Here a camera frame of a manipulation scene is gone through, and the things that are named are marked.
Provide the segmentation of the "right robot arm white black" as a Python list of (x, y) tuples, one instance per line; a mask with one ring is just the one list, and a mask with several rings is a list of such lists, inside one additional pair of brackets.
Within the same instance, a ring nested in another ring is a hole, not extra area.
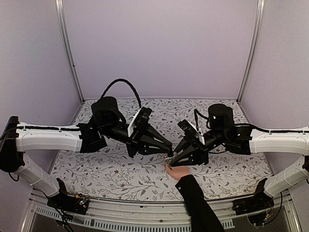
[(294, 153), (301, 157), (280, 173), (259, 181), (250, 207), (261, 210), (269, 198), (293, 187), (309, 177), (309, 129), (262, 129), (249, 123), (234, 122), (233, 110), (224, 104), (208, 108), (209, 130), (201, 134), (187, 120), (178, 123), (184, 137), (166, 158), (171, 167), (208, 164), (209, 152), (222, 145), (226, 151), (239, 155), (265, 152)]

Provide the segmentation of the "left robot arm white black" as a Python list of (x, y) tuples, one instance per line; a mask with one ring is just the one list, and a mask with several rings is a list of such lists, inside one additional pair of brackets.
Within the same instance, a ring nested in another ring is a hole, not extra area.
[(166, 153), (172, 156), (172, 143), (165, 139), (150, 123), (152, 110), (140, 107), (127, 123), (118, 109), (114, 97), (102, 97), (91, 105), (88, 123), (70, 126), (37, 126), (11, 116), (0, 137), (0, 169), (14, 173), (41, 190), (62, 210), (72, 205), (65, 184), (47, 174), (35, 164), (26, 151), (67, 150), (94, 153), (107, 146), (111, 138), (124, 143), (128, 155)]

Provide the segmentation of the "black sleeved forearm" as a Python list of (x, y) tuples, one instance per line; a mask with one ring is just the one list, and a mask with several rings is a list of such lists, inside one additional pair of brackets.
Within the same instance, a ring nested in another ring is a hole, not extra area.
[(204, 199), (204, 193), (193, 175), (180, 178), (176, 189), (183, 197), (193, 232), (223, 232), (218, 217)]

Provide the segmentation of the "person's bare hand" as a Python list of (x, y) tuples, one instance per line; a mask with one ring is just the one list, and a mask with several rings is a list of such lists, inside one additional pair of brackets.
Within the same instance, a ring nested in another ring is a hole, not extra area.
[(167, 173), (175, 180), (180, 180), (182, 177), (189, 175), (189, 170), (186, 166), (170, 167), (165, 165)]

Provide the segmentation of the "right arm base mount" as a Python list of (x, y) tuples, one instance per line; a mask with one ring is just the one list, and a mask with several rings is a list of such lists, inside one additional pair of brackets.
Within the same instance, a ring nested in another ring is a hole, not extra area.
[(267, 178), (259, 181), (253, 196), (234, 200), (232, 209), (235, 211), (236, 215), (241, 215), (245, 213), (252, 213), (259, 210), (264, 210), (274, 206), (273, 197), (269, 197), (264, 193), (264, 185)]

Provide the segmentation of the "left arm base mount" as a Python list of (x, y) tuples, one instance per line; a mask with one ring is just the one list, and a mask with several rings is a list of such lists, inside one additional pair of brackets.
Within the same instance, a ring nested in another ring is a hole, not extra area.
[(67, 193), (66, 186), (62, 180), (56, 179), (59, 184), (58, 194), (53, 197), (48, 197), (47, 205), (58, 210), (86, 215), (89, 198), (81, 193), (70, 196)]

